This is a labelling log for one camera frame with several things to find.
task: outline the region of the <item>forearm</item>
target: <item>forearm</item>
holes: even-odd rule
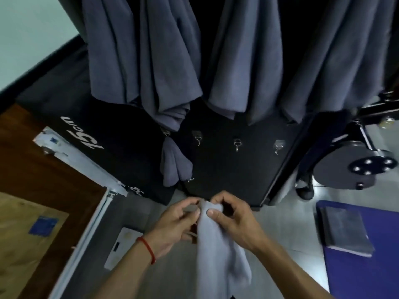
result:
[[[282,246],[266,236],[255,246],[254,254],[263,264],[285,299],[332,299]]]
[[[118,263],[94,299],[133,299],[151,260],[145,245],[138,241]]]

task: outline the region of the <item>gray tile floor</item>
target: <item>gray tile floor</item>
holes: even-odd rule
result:
[[[375,133],[382,148],[399,153],[399,144],[391,136],[393,131],[381,136]],[[378,176],[376,186],[363,191],[336,190],[324,187],[315,188],[312,201],[300,200],[295,192],[290,192],[277,206],[264,206],[255,213],[266,233],[278,241],[289,255],[328,290],[328,280],[322,246],[315,224],[315,204],[320,199],[350,203],[399,212],[399,173],[394,170]],[[184,198],[176,191],[172,202]],[[108,271],[103,268],[115,239],[123,226],[140,230],[150,228],[165,209],[157,203],[139,196],[117,196],[111,203],[98,227],[80,265],[67,287],[63,299],[86,298],[106,278]],[[248,261],[252,269],[252,285],[237,299],[282,298],[267,271],[249,252]],[[147,272],[138,294],[140,299],[152,298],[194,298],[196,246],[188,243],[177,244],[171,253],[157,261]]]

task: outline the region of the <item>hanging towel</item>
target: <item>hanging towel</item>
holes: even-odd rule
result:
[[[92,95],[116,104],[140,94],[133,13],[126,0],[82,0]]]
[[[307,110],[363,106],[382,89],[395,0],[331,0],[281,99],[300,123]]]
[[[197,227],[197,299],[230,299],[251,284],[252,272],[245,251],[206,214],[223,211],[222,205],[201,201]]]
[[[179,180],[186,181],[193,175],[193,163],[168,136],[162,145],[160,170],[164,176],[164,186],[174,186]]]
[[[248,123],[275,108],[282,80],[277,0],[225,0],[205,80],[207,105]]]
[[[188,0],[141,0],[141,101],[162,127],[178,131],[202,96],[200,31]]]

